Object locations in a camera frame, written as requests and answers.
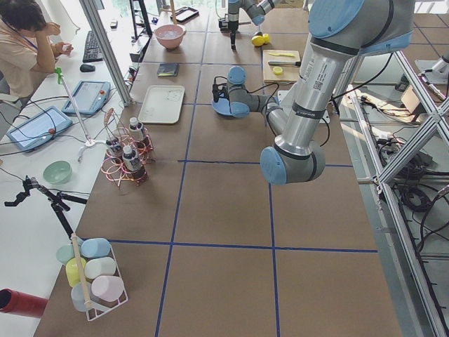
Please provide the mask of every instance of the computer mouse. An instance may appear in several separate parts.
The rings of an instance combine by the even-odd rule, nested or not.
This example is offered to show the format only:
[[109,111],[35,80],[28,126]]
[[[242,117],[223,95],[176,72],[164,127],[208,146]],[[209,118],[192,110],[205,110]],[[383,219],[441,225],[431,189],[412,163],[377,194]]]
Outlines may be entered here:
[[95,65],[92,65],[90,63],[83,63],[80,68],[80,72],[94,72],[95,71]]

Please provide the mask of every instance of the red cup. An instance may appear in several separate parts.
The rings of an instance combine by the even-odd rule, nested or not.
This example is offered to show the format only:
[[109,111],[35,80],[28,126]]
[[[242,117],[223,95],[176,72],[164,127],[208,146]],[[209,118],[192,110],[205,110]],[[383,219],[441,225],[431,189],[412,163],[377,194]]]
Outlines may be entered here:
[[28,293],[11,289],[0,290],[0,312],[41,318],[47,302],[46,298]]

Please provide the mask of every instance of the cutting board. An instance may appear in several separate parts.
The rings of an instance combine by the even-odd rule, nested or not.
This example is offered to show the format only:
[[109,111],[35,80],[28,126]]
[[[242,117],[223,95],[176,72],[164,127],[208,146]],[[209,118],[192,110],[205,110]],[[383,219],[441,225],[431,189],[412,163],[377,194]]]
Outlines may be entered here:
[[[275,56],[269,53],[292,53],[295,57],[290,56]],[[268,65],[268,61],[301,61],[300,53],[298,51],[282,51],[267,49],[263,51],[262,64],[264,71],[264,82],[283,82],[283,83],[295,83],[300,75],[299,67],[282,67],[283,73],[281,75],[275,75],[273,73],[273,65]]]

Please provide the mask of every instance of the keyboard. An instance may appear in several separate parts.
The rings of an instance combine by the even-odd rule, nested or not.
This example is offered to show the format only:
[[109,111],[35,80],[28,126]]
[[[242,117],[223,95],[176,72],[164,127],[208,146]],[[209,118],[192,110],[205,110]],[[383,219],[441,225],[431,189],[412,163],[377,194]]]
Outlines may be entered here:
[[83,63],[101,61],[103,55],[101,54],[98,41],[92,31],[87,33],[86,43],[84,44]]

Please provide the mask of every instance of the green bowl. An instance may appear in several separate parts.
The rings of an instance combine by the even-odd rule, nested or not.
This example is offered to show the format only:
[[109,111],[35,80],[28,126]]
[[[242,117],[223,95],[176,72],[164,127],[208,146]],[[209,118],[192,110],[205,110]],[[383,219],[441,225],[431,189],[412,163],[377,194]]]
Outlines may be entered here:
[[66,161],[60,160],[48,165],[43,170],[43,178],[50,184],[64,184],[72,175],[72,167]]

